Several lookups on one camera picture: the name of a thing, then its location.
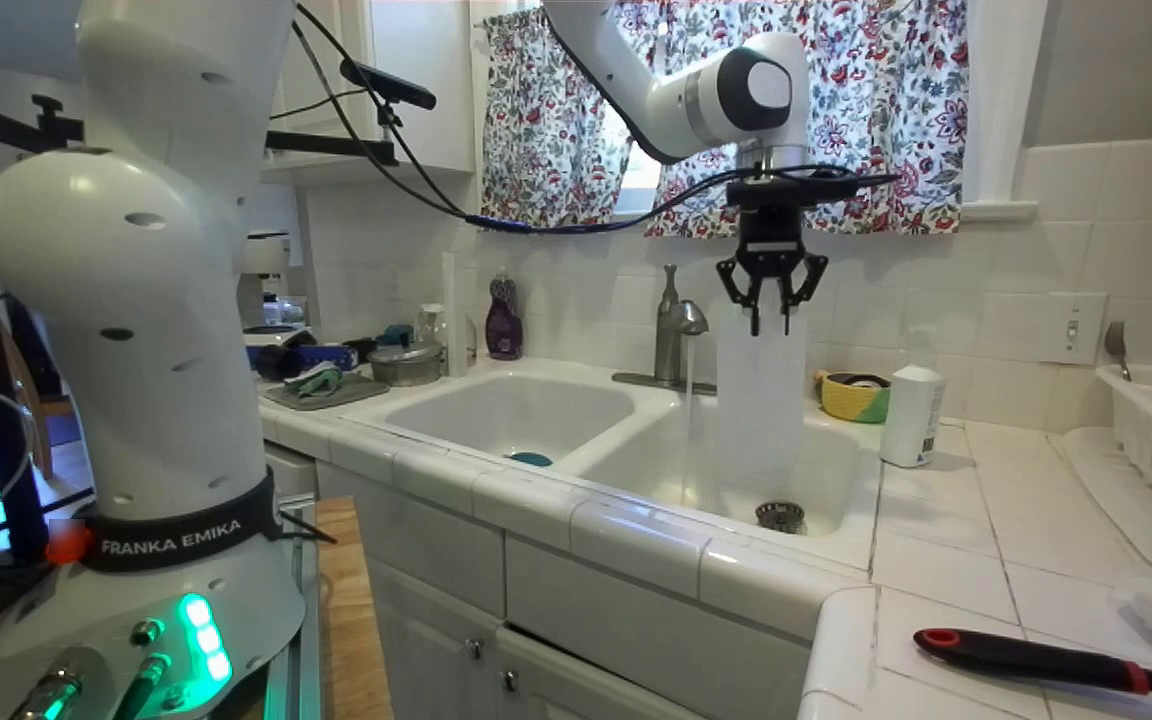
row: sponge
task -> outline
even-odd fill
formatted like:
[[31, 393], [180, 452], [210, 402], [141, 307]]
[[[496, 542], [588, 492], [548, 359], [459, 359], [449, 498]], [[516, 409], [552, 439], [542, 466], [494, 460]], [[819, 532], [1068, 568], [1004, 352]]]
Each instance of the sponge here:
[[825, 417], [847, 425], [889, 422], [889, 381], [868, 372], [818, 372], [818, 402]]

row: white sink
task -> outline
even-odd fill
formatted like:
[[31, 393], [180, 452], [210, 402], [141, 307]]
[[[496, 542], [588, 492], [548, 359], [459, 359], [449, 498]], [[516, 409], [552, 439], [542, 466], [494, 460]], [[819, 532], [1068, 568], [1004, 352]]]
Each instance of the white sink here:
[[736, 478], [719, 456], [719, 409], [697, 402], [629, 437], [580, 478], [742, 523], [755, 523], [755, 510], [769, 501], [794, 501], [806, 510], [796, 537], [833, 537], [847, 512], [872, 512], [863, 510], [872, 498], [863, 486], [876, 473], [872, 452], [833, 422], [809, 417], [799, 456], [782, 473]]
[[548, 377], [485, 377], [454, 393], [418, 402], [380, 417], [392, 430], [466, 443], [524, 466], [557, 466], [592, 437], [637, 413], [622, 388], [548, 381]]

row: green light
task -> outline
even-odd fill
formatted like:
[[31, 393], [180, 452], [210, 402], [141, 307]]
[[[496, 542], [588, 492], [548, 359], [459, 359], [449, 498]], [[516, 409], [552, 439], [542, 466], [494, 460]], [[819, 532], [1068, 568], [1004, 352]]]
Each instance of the green light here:
[[213, 604], [203, 595], [183, 595], [183, 616], [194, 620], [194, 630], [213, 625]]
[[178, 620], [180, 620], [183, 653], [190, 653], [180, 664], [180, 673], [183, 673], [180, 675], [180, 714], [197, 714], [227, 687], [233, 661], [227, 661], [213, 601], [203, 592], [183, 592], [178, 601]]
[[67, 701], [53, 701], [50, 710], [45, 710], [45, 720], [62, 720], [67, 714]]
[[220, 631], [218, 630], [201, 630], [197, 640], [201, 640], [201, 653], [210, 653], [210, 657], [220, 653]]
[[233, 664], [227, 664], [227, 657], [220, 657], [220, 653], [218, 653], [218, 657], [210, 657], [210, 673], [213, 673], [213, 681], [218, 681], [218, 684], [226, 684], [226, 681], [233, 675]]

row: chrome faucet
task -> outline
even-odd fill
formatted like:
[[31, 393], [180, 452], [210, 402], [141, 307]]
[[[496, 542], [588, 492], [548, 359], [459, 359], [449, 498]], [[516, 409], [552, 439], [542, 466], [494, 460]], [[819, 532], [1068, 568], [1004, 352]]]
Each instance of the chrome faucet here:
[[666, 263], [666, 293], [656, 303], [656, 364], [653, 377], [643, 372], [617, 372], [617, 383], [656, 383], [656, 388], [686, 388], [686, 345], [688, 335], [706, 335], [709, 321], [702, 311], [702, 303], [686, 302], [676, 293], [676, 263]]

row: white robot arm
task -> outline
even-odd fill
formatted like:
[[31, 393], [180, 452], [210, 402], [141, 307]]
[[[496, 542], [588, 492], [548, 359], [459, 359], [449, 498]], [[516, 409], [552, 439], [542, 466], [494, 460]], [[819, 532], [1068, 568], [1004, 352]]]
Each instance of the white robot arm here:
[[672, 163], [702, 147], [742, 143], [752, 177], [728, 185], [742, 210], [742, 248], [719, 262], [733, 303], [749, 307], [760, 335], [760, 289], [776, 282], [782, 318], [812, 302], [828, 262], [806, 248], [806, 210], [847, 199], [889, 177], [809, 170], [809, 55], [787, 32], [752, 38], [676, 78], [656, 78], [622, 38], [617, 0], [544, 0], [548, 30], [613, 100], [648, 158]]
[[78, 396], [78, 568], [0, 625], [0, 718], [203, 718], [301, 630], [236, 311], [294, 0], [86, 0], [90, 147], [0, 177], [0, 285]]
[[622, 38], [617, 0], [544, 0], [544, 18], [660, 163], [715, 143], [749, 143], [769, 170], [806, 162], [809, 55], [796, 38], [766, 32], [676, 78], [656, 78]]

